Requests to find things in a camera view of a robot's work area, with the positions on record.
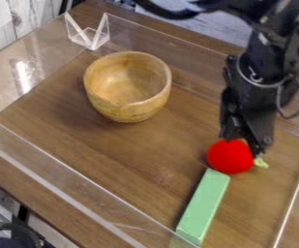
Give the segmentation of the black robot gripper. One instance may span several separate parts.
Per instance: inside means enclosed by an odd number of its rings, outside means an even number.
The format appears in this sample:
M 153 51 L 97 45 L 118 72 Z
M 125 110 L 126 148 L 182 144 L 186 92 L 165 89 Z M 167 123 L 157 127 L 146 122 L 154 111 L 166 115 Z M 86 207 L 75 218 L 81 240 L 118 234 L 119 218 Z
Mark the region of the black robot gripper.
M 227 58 L 225 79 L 227 87 L 221 102 L 221 137 L 225 140 L 246 138 L 255 157 L 266 154 L 275 140 L 277 114 L 283 119 L 299 115 L 283 109 L 299 92 L 299 77 L 291 75 L 274 84 L 253 78 L 251 68 L 241 68 L 242 56 Z

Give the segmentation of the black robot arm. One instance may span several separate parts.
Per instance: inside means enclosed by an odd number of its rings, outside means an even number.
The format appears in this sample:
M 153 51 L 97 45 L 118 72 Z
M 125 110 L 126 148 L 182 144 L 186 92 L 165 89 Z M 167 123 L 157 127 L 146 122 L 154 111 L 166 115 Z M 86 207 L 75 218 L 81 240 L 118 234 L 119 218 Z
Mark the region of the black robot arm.
M 277 118 L 298 115 L 283 108 L 299 94 L 299 0 L 182 0 L 178 11 L 151 0 L 134 1 L 169 19 L 222 11 L 251 26 L 246 50 L 226 60 L 221 137 L 245 139 L 253 155 L 263 155 L 274 143 Z

